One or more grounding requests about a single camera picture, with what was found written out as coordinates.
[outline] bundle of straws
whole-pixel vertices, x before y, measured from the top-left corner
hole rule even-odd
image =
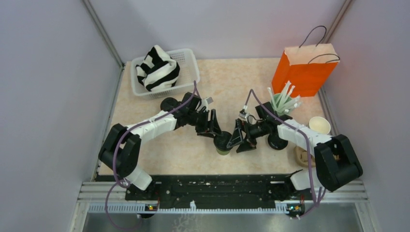
[[[282,92],[279,94],[279,97],[274,97],[272,89],[269,87],[268,91],[270,94],[271,98],[271,104],[272,108],[281,115],[285,115],[290,113],[292,110],[296,109],[299,107],[302,102],[300,102],[300,95],[298,95],[296,98],[291,98],[291,94],[293,92],[293,89],[295,86],[291,86],[291,82],[288,81],[283,88]]]

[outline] gray floor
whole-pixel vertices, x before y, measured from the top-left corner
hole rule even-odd
[[[113,214],[122,227],[132,227],[136,215]],[[103,213],[88,214],[83,232],[119,232]],[[138,232],[362,232],[354,204],[324,204],[302,220],[286,215],[158,214],[144,219]]]

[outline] white cup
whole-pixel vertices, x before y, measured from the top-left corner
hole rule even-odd
[[[330,123],[324,117],[315,116],[309,120],[309,124],[307,125],[310,129],[322,133],[328,134],[330,133]]]

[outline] white wall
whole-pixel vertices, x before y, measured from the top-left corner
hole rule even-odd
[[[197,58],[280,57],[317,25],[330,26],[344,0],[92,0],[123,61],[191,48]],[[318,42],[322,31],[307,43]]]
[[[118,67],[80,0],[2,0],[0,31],[0,231],[67,231]]]
[[[326,93],[363,166],[383,231],[410,220],[410,1],[355,1],[331,39],[341,57]]]

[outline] table surface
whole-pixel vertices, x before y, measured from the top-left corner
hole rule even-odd
[[[242,109],[249,90],[254,89],[262,102],[270,100],[267,87],[278,66],[279,58],[205,59],[198,60],[201,97],[212,97],[211,109],[216,109],[219,125],[230,133]],[[128,62],[121,81],[111,126],[130,125],[156,115],[164,98],[144,100],[132,93],[131,63]],[[173,95],[182,100],[184,94]],[[299,123],[307,124],[313,116],[323,116],[319,97],[305,97],[303,104],[291,112]],[[257,116],[257,102],[251,97],[248,112]],[[141,147],[138,165],[149,174],[283,174],[302,169],[295,161],[294,145],[282,151],[267,145],[267,136],[257,139],[257,149],[237,154],[236,147],[226,156],[219,155],[213,140],[197,136],[195,128],[184,126],[167,132]],[[104,164],[100,175],[112,175]]]

